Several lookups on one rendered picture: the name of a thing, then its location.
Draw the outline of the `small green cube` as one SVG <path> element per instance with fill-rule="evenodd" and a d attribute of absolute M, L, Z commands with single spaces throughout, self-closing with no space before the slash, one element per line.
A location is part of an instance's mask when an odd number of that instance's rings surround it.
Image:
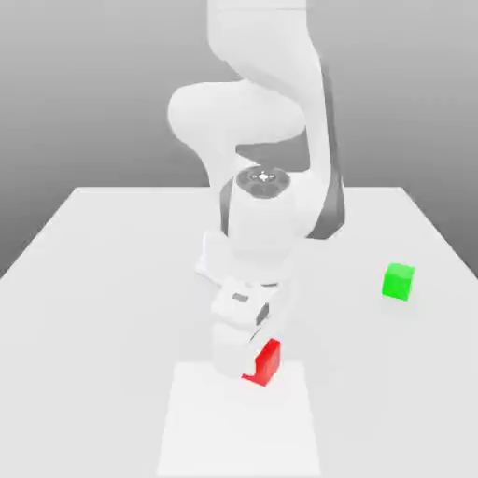
<path fill-rule="evenodd" d="M 415 267 L 389 263 L 385 271 L 382 294 L 386 297 L 407 302 L 412 290 Z"/>

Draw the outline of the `small red cube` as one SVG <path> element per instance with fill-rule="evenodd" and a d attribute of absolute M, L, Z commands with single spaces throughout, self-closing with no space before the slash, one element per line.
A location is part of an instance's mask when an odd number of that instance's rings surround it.
<path fill-rule="evenodd" d="M 266 387 L 277 372 L 281 361 L 281 343 L 271 338 L 256 356 L 256 371 L 253 375 L 243 374 L 242 378 Z"/>

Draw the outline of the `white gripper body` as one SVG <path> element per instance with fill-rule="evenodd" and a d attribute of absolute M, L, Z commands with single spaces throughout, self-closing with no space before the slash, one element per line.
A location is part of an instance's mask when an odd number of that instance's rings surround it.
<path fill-rule="evenodd" d="M 212 327 L 212 357 L 216 369 L 229 378 L 253 376 L 256 357 L 275 334 L 275 325 L 267 321 L 258 330 L 239 330 L 220 322 Z"/>

